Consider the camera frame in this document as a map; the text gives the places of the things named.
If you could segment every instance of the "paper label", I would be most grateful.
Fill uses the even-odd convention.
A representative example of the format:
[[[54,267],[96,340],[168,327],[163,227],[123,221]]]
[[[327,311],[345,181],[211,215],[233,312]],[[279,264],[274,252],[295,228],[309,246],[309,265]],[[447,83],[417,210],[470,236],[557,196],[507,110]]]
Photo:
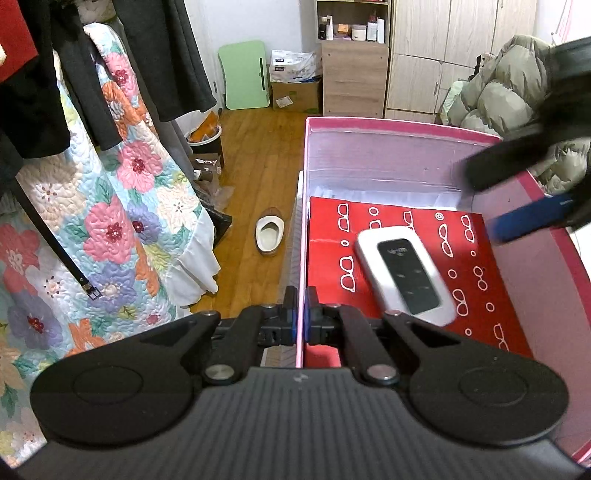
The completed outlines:
[[[277,100],[275,100],[275,103],[279,108],[285,108],[286,106],[291,105],[293,102],[291,101],[290,96],[286,95],[283,98],[278,98]]]

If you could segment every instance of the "plastic bag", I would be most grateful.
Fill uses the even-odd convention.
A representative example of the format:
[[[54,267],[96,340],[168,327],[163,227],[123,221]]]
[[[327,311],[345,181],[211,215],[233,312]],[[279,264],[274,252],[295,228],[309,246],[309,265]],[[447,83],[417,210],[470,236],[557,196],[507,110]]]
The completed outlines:
[[[272,82],[297,83],[314,80],[322,75],[322,56],[318,51],[299,53],[273,50],[269,77]]]

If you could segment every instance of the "wardrobe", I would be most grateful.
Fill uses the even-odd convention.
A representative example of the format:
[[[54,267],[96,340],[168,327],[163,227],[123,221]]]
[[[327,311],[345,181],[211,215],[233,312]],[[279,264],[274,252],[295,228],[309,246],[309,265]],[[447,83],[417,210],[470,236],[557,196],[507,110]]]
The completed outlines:
[[[476,58],[533,32],[536,0],[398,0],[392,9],[386,118],[433,122]]]

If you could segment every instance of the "pink flower print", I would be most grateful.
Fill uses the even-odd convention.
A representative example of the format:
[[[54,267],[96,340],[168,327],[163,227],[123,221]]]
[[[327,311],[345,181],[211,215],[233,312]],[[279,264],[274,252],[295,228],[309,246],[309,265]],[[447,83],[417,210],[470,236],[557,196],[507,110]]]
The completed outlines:
[[[33,230],[18,233],[10,224],[0,226],[0,260],[6,265],[3,280],[10,293],[27,290],[36,295],[37,291],[25,276],[25,270],[31,265],[39,268],[37,249],[39,234]]]
[[[154,187],[154,176],[162,172],[162,160],[140,140],[128,143],[119,151],[117,178],[124,188],[146,193]]]
[[[105,57],[105,63],[109,67],[113,80],[128,99],[131,100],[131,97],[139,95],[138,82],[127,56],[121,53],[109,53]]]
[[[94,205],[84,225],[90,235],[84,242],[84,251],[92,258],[117,264],[130,259],[135,231],[117,195],[113,195],[110,205],[103,202]]]

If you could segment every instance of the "floral quilt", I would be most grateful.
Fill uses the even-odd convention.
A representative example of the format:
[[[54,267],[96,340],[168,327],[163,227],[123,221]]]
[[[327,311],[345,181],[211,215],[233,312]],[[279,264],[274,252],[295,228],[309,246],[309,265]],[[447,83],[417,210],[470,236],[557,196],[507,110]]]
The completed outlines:
[[[217,289],[213,225],[158,141],[119,38],[85,30],[123,142],[97,153],[54,54],[71,144],[28,161],[18,181],[102,296],[86,295],[22,210],[0,216],[0,455],[13,466],[45,442],[28,398],[40,371],[170,322]]]

